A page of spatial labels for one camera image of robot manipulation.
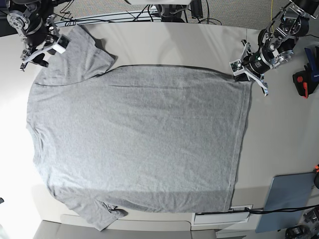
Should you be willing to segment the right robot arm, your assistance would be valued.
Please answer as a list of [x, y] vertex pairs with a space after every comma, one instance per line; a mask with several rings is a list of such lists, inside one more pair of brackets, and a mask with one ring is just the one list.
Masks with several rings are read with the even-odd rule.
[[24, 49], [21, 54], [20, 70], [27, 64], [47, 67], [45, 53], [53, 55], [65, 52], [69, 40], [59, 33], [54, 19], [54, 8], [59, 0], [7, 0], [7, 21], [22, 38]]

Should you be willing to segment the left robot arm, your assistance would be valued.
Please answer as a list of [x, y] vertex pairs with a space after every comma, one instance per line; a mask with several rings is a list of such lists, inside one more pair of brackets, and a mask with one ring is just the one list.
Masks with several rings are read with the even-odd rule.
[[255, 52], [251, 51], [249, 42], [242, 40], [244, 50], [240, 61], [243, 73], [249, 81], [255, 81], [262, 88], [264, 96], [268, 95], [265, 73], [292, 58], [299, 38], [309, 31], [309, 20], [316, 19], [318, 7], [317, 0], [291, 0], [260, 31]]

